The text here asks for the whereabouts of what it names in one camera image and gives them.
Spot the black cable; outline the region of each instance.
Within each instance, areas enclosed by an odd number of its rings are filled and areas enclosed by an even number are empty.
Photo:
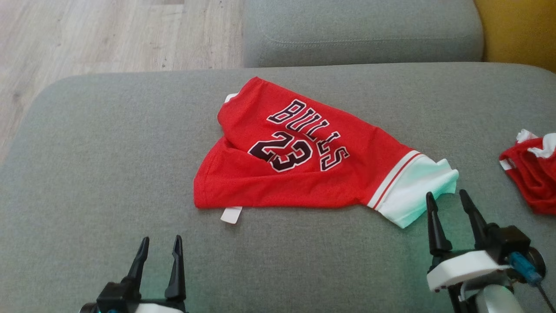
[[[552,303],[550,303],[550,300],[547,297],[547,294],[544,292],[543,287],[540,285],[540,283],[537,284],[537,288],[540,291],[540,294],[543,296],[544,301],[547,302],[548,307],[550,307],[550,310],[552,311],[552,313],[556,313],[556,310],[554,309],[554,306],[552,306]]]

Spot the pet jersey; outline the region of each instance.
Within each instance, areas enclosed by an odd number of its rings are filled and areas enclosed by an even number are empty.
[[[226,99],[224,136],[194,181],[198,208],[339,208],[362,203],[401,227],[425,195],[455,192],[458,171],[382,129],[258,77]]]

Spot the red stripe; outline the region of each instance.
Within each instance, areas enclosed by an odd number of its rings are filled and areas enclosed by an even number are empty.
[[[409,159],[407,162],[405,162],[404,166],[402,166],[400,168],[400,170],[396,173],[396,176],[394,176],[394,178],[392,178],[392,180],[390,181],[390,183],[388,184],[388,186],[386,186],[386,188],[384,189],[383,193],[380,195],[380,198],[378,199],[378,201],[376,201],[376,205],[373,209],[376,210],[377,207],[379,207],[380,201],[382,200],[382,198],[384,197],[384,195],[386,194],[386,192],[388,191],[388,189],[390,188],[390,186],[392,185],[392,183],[396,180],[396,177],[398,177],[398,175],[404,170],[404,168],[406,166],[408,166],[408,164],[415,159],[415,157],[418,157],[422,155],[422,153],[417,153],[414,156],[411,157],[411,159]]]

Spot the folded clothing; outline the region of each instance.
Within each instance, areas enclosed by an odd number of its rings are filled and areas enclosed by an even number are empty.
[[[427,192],[455,192],[446,160],[258,77],[228,96],[218,121],[224,136],[193,183],[198,208],[362,203],[403,228],[426,210]]]
[[[556,214],[556,133],[537,137],[523,129],[515,145],[500,155],[500,165],[539,214]]]

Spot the gray ottoman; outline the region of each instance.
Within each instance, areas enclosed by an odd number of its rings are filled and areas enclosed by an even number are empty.
[[[400,229],[363,206],[193,206],[192,184],[222,135],[225,96],[260,76],[380,126],[460,170],[488,222],[514,224],[544,255],[554,299],[556,219],[534,215],[498,164],[527,128],[554,131],[556,75],[492,63],[409,63],[106,74],[36,99],[0,170],[0,311],[77,312],[129,269],[151,237],[144,297],[162,297],[176,234],[196,312],[450,312],[431,293],[426,218]],[[456,195],[439,199],[455,248],[473,235]],[[527,312],[547,311],[517,286]]]
[[[472,0],[248,0],[247,67],[480,61]]]

